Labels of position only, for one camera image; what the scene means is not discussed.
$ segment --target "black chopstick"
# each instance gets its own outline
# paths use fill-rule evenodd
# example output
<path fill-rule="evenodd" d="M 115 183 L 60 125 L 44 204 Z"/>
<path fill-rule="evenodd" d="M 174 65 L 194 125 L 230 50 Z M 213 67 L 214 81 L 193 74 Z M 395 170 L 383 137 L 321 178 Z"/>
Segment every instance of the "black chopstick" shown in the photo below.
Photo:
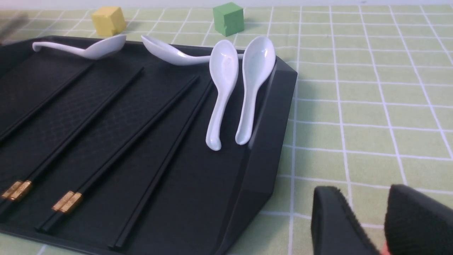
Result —
<path fill-rule="evenodd" d="M 122 246 L 125 244 L 127 241 L 127 238 L 130 235 L 130 232 L 134 228 L 134 226 L 137 223 L 137 220 L 139 219 L 140 215 L 143 212 L 144 207 L 147 205 L 151 195 L 153 194 L 154 189 L 156 188 L 156 185 L 158 184 L 161 176 L 165 172 L 165 170 L 168 168 L 168 165 L 170 164 L 171 160 L 173 159 L 176 151 L 178 150 L 179 146 L 181 145 L 182 140 L 186 136 L 187 131 L 189 130 L 190 126 L 192 125 L 193 121 L 195 120 L 195 117 L 198 115 L 201 107 L 203 106 L 204 102 L 208 98 L 210 88 L 212 86 L 207 86 L 202 97 L 198 101 L 197 105 L 194 107 L 192 113 L 190 114 L 189 118 L 186 120 L 186 123 L 184 124 L 184 127 L 182 128 L 181 132 L 179 133 L 178 137 L 174 141 L 173 145 L 170 148 L 170 151 L 167 153 L 165 156 L 164 160 L 162 161 L 159 169 L 157 170 L 156 174 L 153 176 L 150 176 L 150 181 L 149 184 L 141 196 L 140 201 L 137 203 L 137 205 L 134 207 L 132 213 L 130 216 L 127 218 L 125 223 L 122 225 L 122 228 L 120 232 L 116 235 L 114 238 L 113 242 L 109 244 L 110 249 L 120 249 Z"/>
<path fill-rule="evenodd" d="M 42 175 L 48 166 L 67 148 L 67 146 L 83 132 L 92 121 L 99 116 L 127 87 L 134 83 L 135 79 L 142 73 L 143 67 L 140 68 L 126 83 L 113 91 L 96 109 L 94 109 L 87 118 L 75 128 L 69 136 L 62 140 L 54 150 L 37 165 L 23 180 L 16 181 L 0 199 L 0 217 L 3 216 L 13 204 L 14 201 L 20 200 L 31 188 L 31 184 Z"/>
<path fill-rule="evenodd" d="M 198 76 L 192 76 L 189 81 L 184 85 L 176 95 L 174 95 L 155 115 L 151 116 L 149 120 L 138 130 L 129 136 L 125 142 L 119 146 L 119 148 L 113 153 L 109 159 L 102 164 L 94 173 L 89 176 L 83 184 L 76 189 L 76 192 L 69 191 L 62 199 L 60 199 L 51 209 L 49 216 L 35 227 L 37 231 L 49 232 L 65 214 L 69 213 L 74 209 L 77 203 L 81 201 L 82 194 L 86 194 L 92 189 L 97 181 L 99 181 L 103 175 L 105 175 L 114 165 L 118 159 L 120 159 L 147 131 L 155 125 L 173 105 L 179 101 L 179 99 L 192 87 L 192 84 L 198 80 Z"/>
<path fill-rule="evenodd" d="M 69 87 L 69 85 L 74 84 L 79 77 L 84 75 L 91 67 L 93 63 L 90 63 L 85 68 L 75 73 L 73 76 L 69 77 L 64 83 L 62 83 L 55 91 L 48 95 L 43 101 L 33 107 L 30 111 L 24 114 L 20 119 L 15 123 L 11 124 L 0 134 L 0 144 L 6 140 L 14 131 L 16 131 L 22 124 L 31 119 L 36 113 L 38 113 L 44 106 L 50 103 L 54 98 L 56 98 L 62 91 Z"/>

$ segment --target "yellow cube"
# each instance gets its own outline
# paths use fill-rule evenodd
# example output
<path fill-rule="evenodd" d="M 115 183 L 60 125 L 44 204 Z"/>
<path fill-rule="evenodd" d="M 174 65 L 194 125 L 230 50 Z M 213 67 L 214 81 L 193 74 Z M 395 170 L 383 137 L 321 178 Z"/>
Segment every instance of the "yellow cube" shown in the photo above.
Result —
<path fill-rule="evenodd" d="M 91 15 L 96 32 L 100 36 L 114 36 L 126 28 L 123 11 L 118 6 L 104 6 Z"/>

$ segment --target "checkered tablecloth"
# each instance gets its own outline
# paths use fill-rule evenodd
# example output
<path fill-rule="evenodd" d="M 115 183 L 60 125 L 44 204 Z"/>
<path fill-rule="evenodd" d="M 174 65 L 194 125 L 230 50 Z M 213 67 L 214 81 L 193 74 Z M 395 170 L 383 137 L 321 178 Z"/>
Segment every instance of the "checkered tablecloth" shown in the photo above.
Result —
<path fill-rule="evenodd" d="M 94 10 L 29 11 L 10 40 L 96 37 Z M 124 9 L 128 40 L 214 46 L 212 9 Z M 389 187 L 453 207 L 453 9 L 427 6 L 245 8 L 244 49 L 267 35 L 299 72 L 274 195 L 230 255 L 312 254 L 313 189 L 339 187 L 378 248 Z M 17 11 L 0 11 L 0 25 Z M 73 252 L 0 235 L 1 254 Z"/>

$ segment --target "white spoon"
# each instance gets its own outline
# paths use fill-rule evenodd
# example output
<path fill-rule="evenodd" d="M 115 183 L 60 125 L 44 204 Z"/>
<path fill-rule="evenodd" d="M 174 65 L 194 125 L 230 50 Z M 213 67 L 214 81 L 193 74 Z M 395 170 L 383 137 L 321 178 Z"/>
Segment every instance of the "white spoon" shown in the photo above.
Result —
<path fill-rule="evenodd" d="M 157 40 L 156 38 L 142 35 L 143 45 L 154 56 L 161 60 L 174 65 L 194 65 L 209 62 L 210 56 L 194 57 L 187 55 L 179 49 Z M 243 54 L 239 54 L 239 59 L 242 59 Z"/>
<path fill-rule="evenodd" d="M 246 144 L 252 135 L 256 96 L 261 85 L 269 77 L 275 65 L 275 48 L 272 41 L 259 36 L 247 46 L 242 60 L 244 102 L 236 132 L 236 143 Z"/>
<path fill-rule="evenodd" d="M 228 99 L 236 85 L 239 73 L 239 60 L 233 44 L 228 40 L 218 42 L 212 49 L 209 71 L 217 87 L 217 101 L 207 127 L 206 144 L 214 151 L 220 150 L 220 125 Z"/>
<path fill-rule="evenodd" d="M 80 49 L 64 44 L 57 44 L 51 42 L 35 42 L 33 43 L 32 47 L 33 50 L 38 52 L 41 50 L 41 47 L 49 47 L 52 49 L 58 49 L 62 51 L 66 51 L 78 56 L 81 56 L 86 59 L 98 60 L 104 57 L 108 57 L 113 55 L 114 53 L 120 51 L 124 43 L 126 42 L 126 35 L 119 34 L 113 37 L 109 37 L 107 39 L 101 40 L 87 49 Z"/>

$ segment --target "green cube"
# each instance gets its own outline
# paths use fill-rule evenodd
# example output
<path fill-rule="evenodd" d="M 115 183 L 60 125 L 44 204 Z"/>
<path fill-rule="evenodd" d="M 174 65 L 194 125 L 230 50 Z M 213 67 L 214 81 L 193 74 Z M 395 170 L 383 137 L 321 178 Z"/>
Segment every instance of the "green cube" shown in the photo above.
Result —
<path fill-rule="evenodd" d="M 231 2 L 214 7 L 214 28 L 224 36 L 244 31 L 244 9 Z"/>

